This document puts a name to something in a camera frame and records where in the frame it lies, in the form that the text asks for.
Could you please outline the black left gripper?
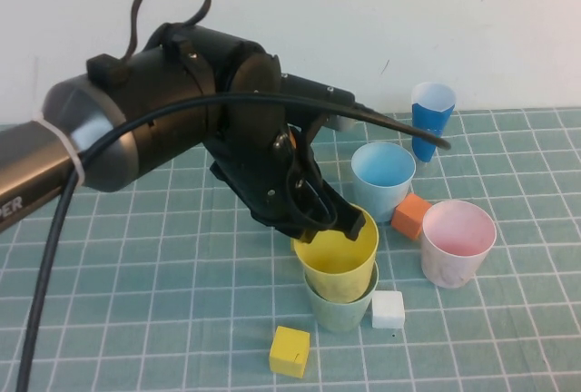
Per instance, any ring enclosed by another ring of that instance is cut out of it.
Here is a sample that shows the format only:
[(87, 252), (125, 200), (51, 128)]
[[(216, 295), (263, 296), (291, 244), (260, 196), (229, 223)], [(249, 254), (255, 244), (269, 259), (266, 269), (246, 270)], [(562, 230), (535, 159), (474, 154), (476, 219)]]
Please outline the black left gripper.
[(241, 132), (207, 141), (211, 171), (225, 182), (259, 223), (310, 244), (317, 230), (335, 230), (355, 241), (365, 225), (363, 211), (346, 201), (315, 167), (300, 130), (283, 126), (266, 143)]

